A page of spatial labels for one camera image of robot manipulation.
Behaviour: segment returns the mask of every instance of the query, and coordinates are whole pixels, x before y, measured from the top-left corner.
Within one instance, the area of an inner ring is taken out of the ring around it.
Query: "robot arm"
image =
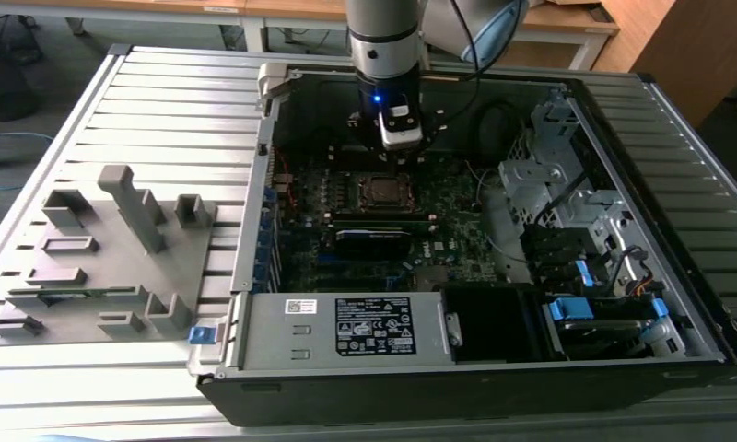
[[[527,0],[457,0],[473,36],[479,66],[492,63],[517,28]],[[360,118],[377,122],[383,149],[415,148],[424,139],[420,111],[420,37],[473,61],[452,0],[347,0]]]

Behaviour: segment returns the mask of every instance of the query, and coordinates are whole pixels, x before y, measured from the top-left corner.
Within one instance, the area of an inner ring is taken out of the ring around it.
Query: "black cable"
[[[320,49],[320,47],[324,45],[324,41],[328,40],[328,37],[331,37],[331,31],[329,30],[324,33],[324,37],[321,37],[321,40],[320,40],[320,43],[317,44],[317,46],[315,46],[313,49],[307,49],[305,53],[312,53],[313,51],[317,51]]]
[[[476,74],[480,71],[479,50],[476,49],[476,42],[473,41],[472,32],[469,31],[469,27],[467,26],[467,20],[464,20],[463,11],[459,8],[459,4],[456,3],[456,0],[449,0],[449,2],[451,2],[451,7],[453,8],[453,11],[456,12],[456,18],[459,19],[459,24],[463,27],[464,36],[467,37],[467,41],[469,42],[469,52],[472,53],[472,64],[473,64],[473,67],[476,69],[476,72],[473,74]],[[472,103],[475,103],[476,99],[479,99],[480,75],[475,76],[475,79],[476,79],[476,90],[473,91],[472,97],[467,101],[467,104],[464,104],[464,106],[459,110],[456,110],[456,112],[453,112],[443,120],[443,122],[440,124],[437,124],[437,129],[435,129],[435,130],[439,130],[439,126],[441,126],[444,124],[448,124],[449,122],[456,120],[460,117],[460,115],[467,112],[467,110],[472,106]]]
[[[612,274],[605,283],[607,295],[611,295],[612,292],[615,291],[615,283],[617,282],[617,277],[620,276],[623,261],[625,261],[625,258],[628,257],[628,255],[631,255],[637,250],[643,250],[643,249],[639,246],[628,246],[628,248],[625,248],[625,250],[621,252],[620,257],[617,258],[617,262],[615,263],[615,269],[612,270]]]
[[[523,0],[517,0],[516,1],[516,21],[513,22],[513,28],[511,30],[511,34],[508,35],[508,41],[505,42],[505,46],[496,53],[496,56],[492,59],[492,61],[487,63],[480,69],[477,69],[476,72],[473,72],[471,75],[464,76],[461,78],[461,81],[469,81],[473,78],[479,78],[483,75],[483,73],[487,72],[492,68],[492,66],[495,66],[495,63],[500,60],[503,55],[505,55],[505,52],[508,51],[508,48],[511,46],[511,41],[513,40],[513,34],[516,34],[516,30],[519,29],[520,23],[525,19],[521,14],[521,9],[523,9]]]
[[[625,294],[631,296],[636,295],[636,290],[639,289],[639,287],[641,287],[643,285],[647,285],[652,281],[652,277],[653,277],[652,269],[651,267],[648,267],[648,264],[644,263],[644,260],[639,260],[639,267],[641,267],[641,270],[645,271],[645,276],[639,281],[636,281],[636,284],[633,285],[633,287],[625,290]]]
[[[473,37],[472,37],[472,32],[469,31],[469,27],[467,26],[467,20],[464,20],[463,11],[459,8],[459,4],[456,3],[456,0],[449,0],[449,3],[451,3],[451,7],[453,8],[453,12],[456,13],[456,18],[459,19],[459,24],[461,25],[461,28],[463,28],[463,31],[464,31],[464,36],[467,37],[467,41],[469,43],[469,52],[472,53],[472,62],[473,62],[473,68],[475,68],[475,72],[472,74],[469,74],[468,76],[463,76],[459,79],[459,81],[465,82],[465,81],[471,81],[471,80],[475,79],[476,80],[476,89],[473,90],[472,97],[469,98],[469,100],[467,101],[464,106],[459,110],[456,110],[456,112],[451,113],[441,122],[439,122],[433,125],[433,131],[432,131],[432,135],[429,137],[428,145],[433,144],[433,141],[436,140],[436,137],[439,135],[440,127],[444,126],[444,125],[448,125],[453,120],[456,120],[467,112],[467,110],[472,107],[473,103],[476,102],[476,99],[479,99],[480,76],[483,75],[484,72],[487,72],[487,70],[495,65],[495,63],[500,59],[500,57],[505,54],[505,52],[509,48],[509,44],[511,44],[513,34],[516,33],[516,30],[519,29],[519,23],[524,19],[523,14],[521,14],[523,0],[517,0],[517,2],[516,2],[516,4],[517,4],[516,5],[516,8],[517,8],[516,21],[513,22],[513,29],[511,31],[508,41],[505,42],[505,46],[503,47],[503,49],[500,51],[497,51],[497,54],[496,54],[495,58],[491,60],[491,62],[487,63],[483,67],[480,67],[480,64],[479,64],[479,50],[476,49],[476,42],[475,42]]]
[[[555,209],[563,203],[563,201],[565,201],[565,198],[568,198],[571,196],[571,194],[573,193],[573,191],[576,190],[576,188],[579,187],[579,185],[584,182],[584,180],[587,178],[588,178],[588,174],[587,174],[587,172],[583,171],[579,174],[579,176],[576,177],[576,179],[573,181],[571,181],[571,184],[568,184],[565,189],[563,189],[561,194],[557,195],[557,197],[549,202],[549,204],[547,204],[543,207],[541,211],[539,212],[539,214],[536,215],[536,217],[532,221],[533,226],[539,224],[539,222],[541,221],[541,218],[547,214],[547,212],[549,212],[552,209]]]
[[[519,108],[504,98],[496,98],[491,101],[487,101],[480,104],[480,106],[476,108],[476,111],[472,114],[472,117],[469,119],[469,129],[467,131],[467,144],[469,145],[471,149],[475,151],[475,157],[479,157],[480,154],[484,153],[483,150],[483,143],[480,139],[481,135],[481,127],[485,123],[487,116],[489,115],[491,110],[497,110],[503,112],[503,116],[507,117],[509,120],[513,119],[513,122],[519,125],[519,133],[515,134],[512,137],[512,140],[517,139],[520,136],[524,135],[524,130],[527,129],[525,125],[525,119],[523,117],[523,113],[519,110]],[[496,126],[500,137],[496,141],[497,145],[508,145],[511,139],[505,136],[507,127],[504,124],[499,124]],[[497,155],[499,157],[505,158],[508,156],[507,152],[493,152],[493,155]]]

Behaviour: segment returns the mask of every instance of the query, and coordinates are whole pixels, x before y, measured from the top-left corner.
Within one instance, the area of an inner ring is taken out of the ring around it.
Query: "desk leg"
[[[284,42],[287,44],[295,44],[297,41],[295,40],[295,33],[292,32],[292,28],[281,28],[281,31],[284,32]]]
[[[263,17],[243,17],[245,47],[249,52],[268,52],[268,30]]]
[[[65,18],[67,23],[69,24],[69,29],[73,35],[85,35],[85,19],[84,18]]]
[[[607,40],[608,35],[605,34],[589,34],[585,42],[579,47],[568,68],[576,71],[591,70],[595,61],[599,59]]]

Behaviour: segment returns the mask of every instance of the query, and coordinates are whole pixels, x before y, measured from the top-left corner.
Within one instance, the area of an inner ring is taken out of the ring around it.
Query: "black plastic bracket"
[[[109,55],[128,55],[132,53],[133,45],[125,43],[115,43],[109,48]]]

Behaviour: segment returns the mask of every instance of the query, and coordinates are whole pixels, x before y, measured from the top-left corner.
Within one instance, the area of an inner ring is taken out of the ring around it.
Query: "wooden desk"
[[[604,0],[623,26],[596,69],[652,74],[699,126],[737,86],[737,0]]]
[[[0,0],[0,14],[243,26],[251,52],[265,52],[268,28],[347,28],[344,0]],[[619,29],[581,6],[533,7],[505,63],[587,70]]]
[[[0,14],[236,25],[245,0],[0,0]]]
[[[267,28],[344,30],[345,22],[344,0],[247,0],[243,25],[248,50],[265,51]],[[551,46],[576,46],[577,49],[571,53],[565,48],[567,56],[571,57],[565,65],[571,69],[589,70],[608,38],[619,31],[617,24],[596,21],[581,6],[541,5],[529,9],[525,22],[513,39],[516,42],[548,43]],[[524,52],[536,58],[535,45],[515,46],[515,52],[519,54],[512,57],[515,62],[524,58]],[[552,51],[557,52],[551,46],[541,51],[541,63],[533,63],[535,65],[547,65]]]

